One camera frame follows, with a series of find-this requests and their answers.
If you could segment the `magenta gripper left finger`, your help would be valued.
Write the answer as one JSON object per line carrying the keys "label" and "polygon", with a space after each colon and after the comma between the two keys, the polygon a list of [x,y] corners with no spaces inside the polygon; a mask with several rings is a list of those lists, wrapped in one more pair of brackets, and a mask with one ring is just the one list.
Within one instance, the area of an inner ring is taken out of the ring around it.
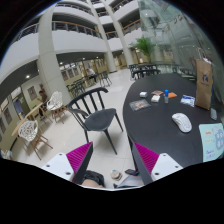
{"label": "magenta gripper left finger", "polygon": [[81,184],[93,153],[93,143],[89,142],[67,153],[67,159],[74,171],[73,182]]}

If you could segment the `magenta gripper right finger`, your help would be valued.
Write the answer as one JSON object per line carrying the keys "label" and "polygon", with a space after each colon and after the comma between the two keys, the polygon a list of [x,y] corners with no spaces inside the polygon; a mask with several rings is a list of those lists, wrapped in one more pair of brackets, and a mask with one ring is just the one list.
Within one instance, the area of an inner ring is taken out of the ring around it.
{"label": "magenta gripper right finger", "polygon": [[132,146],[132,155],[136,171],[145,185],[152,183],[152,170],[159,158],[159,155],[149,148],[134,142]]}

